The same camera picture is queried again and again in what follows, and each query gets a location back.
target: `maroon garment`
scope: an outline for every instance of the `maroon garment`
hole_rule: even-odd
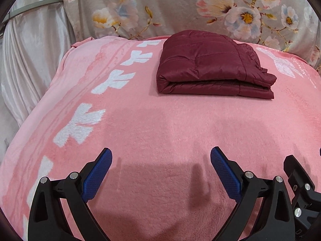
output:
[[[274,99],[276,77],[248,44],[225,35],[185,30],[169,37],[156,75],[159,93],[239,95]]]

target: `quilted fabric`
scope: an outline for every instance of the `quilted fabric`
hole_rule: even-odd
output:
[[[165,41],[156,74],[158,92],[165,94],[274,99],[275,81],[251,46],[196,30],[176,33]]]

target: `folded maroon jacket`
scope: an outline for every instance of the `folded maroon jacket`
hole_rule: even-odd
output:
[[[185,30],[163,45],[156,75],[159,93],[239,95],[274,99],[276,77],[261,68],[254,49],[225,35]]]

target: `pink bedspread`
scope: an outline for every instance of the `pink bedspread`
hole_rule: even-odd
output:
[[[268,179],[286,179],[283,160],[293,154],[321,190],[321,79],[314,69],[250,44],[277,76],[274,100],[159,95],[164,41],[88,39],[63,58],[0,167],[0,206],[25,240],[39,179],[65,178],[104,147],[113,164],[88,205],[112,241],[211,240],[235,204],[210,163],[214,146]]]

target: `black linkage arm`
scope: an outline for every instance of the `black linkage arm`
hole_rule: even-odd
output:
[[[31,206],[29,241],[75,241],[60,199],[67,199],[72,216],[85,241],[110,241],[91,214],[87,201],[93,199],[112,162],[105,148],[94,162],[66,179],[41,178]],[[211,151],[211,163],[236,206],[212,241],[238,241],[253,211],[257,198],[263,198],[251,233],[242,241],[317,241],[321,240],[321,194],[293,156],[284,170],[295,193],[288,196],[284,180],[257,178],[251,171],[227,159],[219,147]]]

